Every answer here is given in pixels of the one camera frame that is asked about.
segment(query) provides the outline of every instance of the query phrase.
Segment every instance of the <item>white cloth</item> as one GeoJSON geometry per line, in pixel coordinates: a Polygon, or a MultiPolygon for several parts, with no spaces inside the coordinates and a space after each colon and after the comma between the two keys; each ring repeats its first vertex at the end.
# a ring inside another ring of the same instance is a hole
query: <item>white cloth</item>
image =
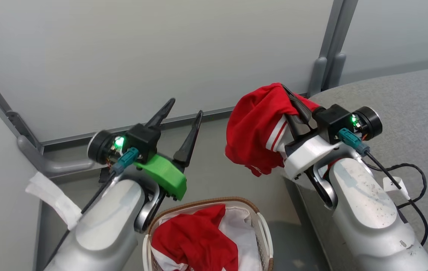
{"type": "Polygon", "coordinates": [[[51,206],[67,225],[68,230],[73,229],[81,218],[81,209],[74,204],[63,191],[50,179],[40,172],[30,179],[25,191],[37,196],[51,206]]]}
{"type": "Polygon", "coordinates": [[[219,230],[238,246],[239,271],[262,271],[249,211],[239,207],[226,207],[219,230]]]}
{"type": "Polygon", "coordinates": [[[188,265],[184,263],[176,263],[173,259],[167,257],[162,252],[157,249],[150,247],[152,254],[154,254],[155,260],[162,268],[163,271],[185,271],[187,270],[188,265]]]}

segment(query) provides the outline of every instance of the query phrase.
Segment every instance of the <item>white paper tag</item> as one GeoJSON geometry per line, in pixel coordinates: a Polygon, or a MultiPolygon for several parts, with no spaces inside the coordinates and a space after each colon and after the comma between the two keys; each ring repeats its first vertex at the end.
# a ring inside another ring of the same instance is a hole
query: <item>white paper tag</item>
{"type": "MultiPolygon", "coordinates": [[[[400,192],[403,194],[403,196],[405,196],[406,199],[410,199],[410,196],[408,195],[408,190],[406,189],[405,184],[403,183],[403,180],[401,180],[400,177],[394,177],[394,176],[393,176],[393,179],[401,186],[400,192]]],[[[388,177],[383,178],[383,187],[384,187],[384,191],[386,192],[399,190],[388,177]]]]}
{"type": "Polygon", "coordinates": [[[68,230],[73,229],[82,216],[82,210],[58,186],[40,172],[30,179],[30,184],[25,191],[51,206],[66,223],[68,230]]]}

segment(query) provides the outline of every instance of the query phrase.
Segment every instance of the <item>wicker basket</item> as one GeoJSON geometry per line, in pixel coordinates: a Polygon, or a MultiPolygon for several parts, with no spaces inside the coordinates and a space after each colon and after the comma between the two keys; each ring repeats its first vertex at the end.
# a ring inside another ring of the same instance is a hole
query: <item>wicker basket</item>
{"type": "Polygon", "coordinates": [[[151,251],[151,241],[152,234],[159,226],[160,218],[172,218],[178,214],[193,214],[198,210],[216,205],[216,204],[225,204],[226,207],[241,207],[245,208],[250,212],[252,227],[256,233],[257,239],[257,248],[259,249],[259,257],[262,262],[263,271],[272,271],[273,269],[273,242],[271,239],[271,233],[269,232],[269,227],[260,214],[259,209],[252,204],[252,202],[247,199],[239,197],[227,197],[227,198],[217,198],[217,199],[207,199],[199,202],[192,202],[189,204],[184,204],[182,206],[177,206],[169,210],[163,211],[160,213],[152,224],[149,227],[147,235],[143,239],[143,269],[144,271],[162,271],[160,266],[158,266],[157,261],[154,258],[154,255],[151,251]]]}

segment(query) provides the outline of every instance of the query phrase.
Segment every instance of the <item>gray floor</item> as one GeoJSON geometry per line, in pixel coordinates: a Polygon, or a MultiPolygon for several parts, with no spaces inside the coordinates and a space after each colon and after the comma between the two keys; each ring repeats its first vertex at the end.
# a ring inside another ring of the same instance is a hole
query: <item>gray floor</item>
{"type": "MultiPolygon", "coordinates": [[[[274,270],[329,270],[323,251],[312,229],[295,185],[279,173],[255,177],[250,170],[233,164],[224,156],[227,120],[205,122],[197,139],[190,167],[186,169],[187,193],[182,202],[166,198],[160,211],[187,202],[225,196],[252,201],[266,218],[274,243],[274,270]]],[[[172,156],[182,144],[190,127],[164,131],[159,152],[172,156]]],[[[86,147],[46,153],[57,161],[84,158],[86,147]]],[[[56,178],[54,181],[77,205],[84,206],[98,189],[100,170],[56,178]]],[[[38,270],[42,270],[66,226],[49,206],[42,207],[38,270]]],[[[141,271],[142,250],[134,251],[125,271],[141,271]]]]}

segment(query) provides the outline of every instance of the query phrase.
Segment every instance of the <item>green 3d-printed part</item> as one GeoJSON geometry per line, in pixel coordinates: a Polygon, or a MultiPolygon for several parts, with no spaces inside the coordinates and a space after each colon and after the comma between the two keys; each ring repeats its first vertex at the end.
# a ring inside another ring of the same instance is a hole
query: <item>green 3d-printed part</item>
{"type": "Polygon", "coordinates": [[[145,164],[133,164],[145,170],[172,197],[182,200],[187,190],[187,179],[169,160],[156,154],[145,164]]]}

